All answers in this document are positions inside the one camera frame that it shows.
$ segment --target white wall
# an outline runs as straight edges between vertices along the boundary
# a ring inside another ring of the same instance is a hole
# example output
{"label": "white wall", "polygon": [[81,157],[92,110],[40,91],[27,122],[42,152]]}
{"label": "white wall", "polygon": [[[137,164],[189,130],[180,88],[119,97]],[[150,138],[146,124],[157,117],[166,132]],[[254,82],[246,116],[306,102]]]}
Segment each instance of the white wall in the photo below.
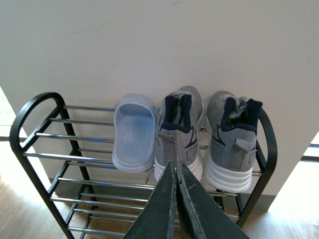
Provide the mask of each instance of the white wall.
{"label": "white wall", "polygon": [[264,103],[279,157],[276,195],[318,126],[319,1],[6,1],[0,85],[17,113],[59,92],[110,106],[129,93],[159,105],[184,85]]}

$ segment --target wooden floor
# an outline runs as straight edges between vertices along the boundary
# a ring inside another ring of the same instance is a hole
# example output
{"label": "wooden floor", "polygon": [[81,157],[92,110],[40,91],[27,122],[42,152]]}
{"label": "wooden floor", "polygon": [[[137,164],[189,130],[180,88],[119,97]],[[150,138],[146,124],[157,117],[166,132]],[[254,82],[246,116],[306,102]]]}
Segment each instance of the wooden floor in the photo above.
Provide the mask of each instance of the wooden floor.
{"label": "wooden floor", "polygon": [[[66,238],[8,142],[0,142],[0,152],[0,238]],[[319,163],[300,162],[269,211],[253,212],[243,231],[252,239],[318,239],[318,172]],[[64,203],[58,203],[58,207],[63,214],[69,209]],[[76,220],[75,223],[83,223],[85,219],[79,215]],[[129,226],[130,223],[123,225],[123,230]]]}

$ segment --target black metal frame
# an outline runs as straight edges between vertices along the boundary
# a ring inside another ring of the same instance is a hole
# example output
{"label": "black metal frame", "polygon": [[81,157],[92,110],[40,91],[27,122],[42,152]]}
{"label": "black metal frame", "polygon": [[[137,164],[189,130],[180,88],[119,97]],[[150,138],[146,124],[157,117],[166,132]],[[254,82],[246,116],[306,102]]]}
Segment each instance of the black metal frame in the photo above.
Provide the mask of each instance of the black metal frame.
{"label": "black metal frame", "polygon": [[[23,145],[21,145],[19,133],[20,130],[29,116],[29,114],[32,112],[34,108],[37,107],[40,103],[46,101],[46,100],[54,100],[56,102],[56,107],[53,109],[53,111],[46,117],[46,119],[28,136],[28,138],[24,141]],[[110,160],[106,159],[97,159],[97,158],[90,158],[90,157],[83,157],[82,151],[98,151],[101,153],[112,153],[111,151],[107,150],[89,150],[89,149],[81,149],[79,147],[78,141],[79,140],[86,140],[86,141],[96,141],[97,139],[90,138],[90,137],[82,137],[82,136],[76,136],[73,126],[73,123],[81,123],[81,124],[96,124],[96,125],[106,125],[106,126],[112,126],[112,122],[97,122],[97,121],[85,121],[85,120],[73,120],[70,119],[70,116],[68,114],[68,109],[73,110],[90,110],[90,111],[111,111],[113,112],[115,109],[109,109],[109,108],[93,108],[93,107],[76,107],[76,106],[66,106],[63,98],[58,93],[43,93],[36,97],[34,97],[32,100],[27,102],[24,107],[20,110],[18,113],[16,119],[13,122],[13,125],[11,127],[10,131],[10,145],[15,153],[16,157],[20,161],[21,165],[23,166],[24,170],[28,174],[29,178],[31,179],[32,183],[36,187],[37,191],[39,192],[40,196],[44,200],[45,204],[51,211],[52,215],[55,217],[56,221],[62,228],[63,232],[67,236],[68,239],[73,239],[74,236],[71,233],[71,231],[78,231],[82,232],[80,238],[82,239],[85,234],[98,234],[98,235],[111,235],[115,237],[123,237],[124,234],[121,233],[113,233],[108,231],[99,231],[99,230],[89,230],[88,225],[90,223],[91,218],[96,218],[94,214],[98,215],[106,215],[107,213],[103,213],[97,210],[99,206],[111,206],[111,207],[122,207],[122,208],[134,208],[137,210],[143,210],[143,207],[131,207],[128,205],[119,205],[119,204],[110,204],[110,203],[104,203],[99,202],[99,197],[106,197],[103,195],[98,195],[94,191],[94,185],[99,186],[105,186],[105,187],[116,187],[116,188],[127,188],[127,189],[134,189],[134,190],[144,190],[144,191],[150,191],[154,190],[155,186],[147,185],[146,184],[131,184],[131,183],[117,183],[117,182],[101,182],[101,181],[94,181],[91,180],[87,171],[87,167],[106,167],[106,168],[115,168],[112,165],[112,162]],[[277,145],[275,140],[275,135],[273,132],[273,128],[271,126],[271,123],[269,121],[268,116],[266,113],[262,110],[260,115],[260,121],[263,125],[263,129],[265,132],[265,137],[267,141],[267,151],[268,151],[268,157],[267,160],[265,159],[261,148],[259,144],[257,143],[257,161],[260,167],[259,172],[254,172],[253,175],[259,176],[259,180],[250,195],[247,203],[244,205],[241,200],[240,194],[231,194],[227,192],[221,192],[219,190],[209,192],[210,196],[213,196],[215,201],[221,206],[222,209],[224,209],[223,206],[223,200],[222,198],[224,196],[235,196],[239,216],[237,225],[241,228],[245,221],[247,220],[249,214],[251,213],[253,207],[257,203],[260,195],[262,194],[264,188],[266,187],[269,179],[271,178],[277,162]],[[60,122],[64,124],[66,135],[57,135],[57,134],[46,134],[45,130],[50,126],[52,122]],[[72,150],[69,153],[69,155],[58,155],[58,154],[46,154],[46,153],[27,153],[27,150],[33,146],[33,144],[39,140],[42,137],[49,137],[49,138],[61,138],[66,139],[70,142],[72,146]],[[99,138],[99,142],[106,142],[106,143],[113,143],[113,139],[108,138]],[[52,160],[64,160],[64,164],[57,173],[56,177],[54,178],[51,187],[49,190],[46,190],[43,186],[42,182],[40,181],[38,175],[34,171],[32,165],[30,164],[28,157],[39,157],[39,158],[48,158]],[[65,172],[69,168],[69,166],[79,166],[82,178],[83,179],[67,179],[63,178]],[[56,198],[52,197],[53,192],[56,190],[60,182],[70,182],[73,184],[79,184],[81,185],[80,190],[77,194],[77,196],[74,199],[66,199],[66,198]],[[90,200],[83,200],[82,196],[86,195],[90,198]],[[113,198],[120,198],[126,200],[125,197],[113,197]],[[72,203],[71,210],[69,212],[68,217],[66,220],[63,219],[61,216],[59,210],[55,206],[54,202],[68,202]],[[78,205],[85,204],[90,205],[90,210],[80,210],[78,209]],[[70,227],[69,223],[71,222],[71,219],[75,212],[83,212],[87,213],[87,221],[83,228],[75,228]]]}

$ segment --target white sole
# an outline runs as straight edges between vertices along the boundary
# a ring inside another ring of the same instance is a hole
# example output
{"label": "white sole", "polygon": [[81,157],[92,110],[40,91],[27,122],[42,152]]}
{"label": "white sole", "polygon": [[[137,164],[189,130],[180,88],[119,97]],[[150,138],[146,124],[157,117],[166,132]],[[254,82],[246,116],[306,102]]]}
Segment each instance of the white sole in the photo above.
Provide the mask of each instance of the white sole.
{"label": "white sole", "polygon": [[[203,163],[200,152],[197,154],[195,161],[192,164],[188,165],[188,168],[199,181],[203,175]],[[155,158],[154,176],[156,181],[160,179],[160,176],[163,173],[164,169],[165,166],[160,165]]]}
{"label": "white sole", "polygon": [[209,147],[205,153],[203,171],[205,180],[216,189],[230,193],[241,193],[250,187],[253,168],[246,172],[222,168],[212,160]]}

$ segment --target light blue slide sandal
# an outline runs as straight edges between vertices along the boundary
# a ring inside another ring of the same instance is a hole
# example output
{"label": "light blue slide sandal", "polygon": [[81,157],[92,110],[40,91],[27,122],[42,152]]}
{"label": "light blue slide sandal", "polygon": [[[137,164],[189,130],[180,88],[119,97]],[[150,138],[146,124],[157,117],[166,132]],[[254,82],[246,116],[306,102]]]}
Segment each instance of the light blue slide sandal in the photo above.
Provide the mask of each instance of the light blue slide sandal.
{"label": "light blue slide sandal", "polygon": [[157,108],[147,96],[131,94],[120,101],[114,114],[116,168],[137,173],[154,165],[156,121]]}

